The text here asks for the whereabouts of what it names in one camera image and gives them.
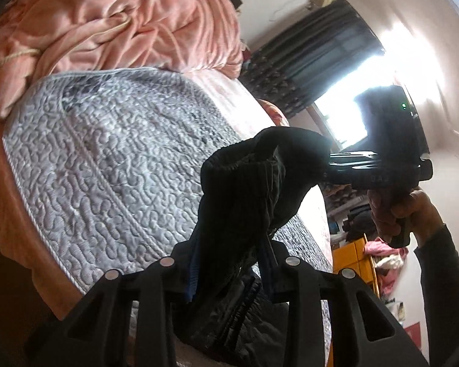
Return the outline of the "right hand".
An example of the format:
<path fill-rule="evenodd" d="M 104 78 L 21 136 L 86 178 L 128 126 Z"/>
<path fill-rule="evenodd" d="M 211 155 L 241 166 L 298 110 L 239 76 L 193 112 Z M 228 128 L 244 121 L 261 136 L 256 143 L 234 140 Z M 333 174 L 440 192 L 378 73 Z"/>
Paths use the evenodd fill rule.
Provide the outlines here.
<path fill-rule="evenodd" d="M 422 189 L 402 195 L 395 203 L 386 201 L 384 194 L 376 190 L 367 192 L 371 217 L 383 241 L 390 243 L 394 237 L 402 236 L 400 220 L 404 219 L 409 221 L 409 231 L 415 235 L 419 247 L 444 227 L 438 210 Z"/>

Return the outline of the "dark sleeved right forearm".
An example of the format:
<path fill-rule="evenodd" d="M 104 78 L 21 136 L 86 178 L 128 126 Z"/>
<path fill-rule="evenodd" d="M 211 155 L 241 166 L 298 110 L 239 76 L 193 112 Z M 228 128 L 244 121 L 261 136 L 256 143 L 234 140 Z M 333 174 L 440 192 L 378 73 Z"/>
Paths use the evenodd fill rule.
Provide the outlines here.
<path fill-rule="evenodd" d="M 431 366 L 459 366 L 459 255 L 444 225 L 415 249 Z"/>

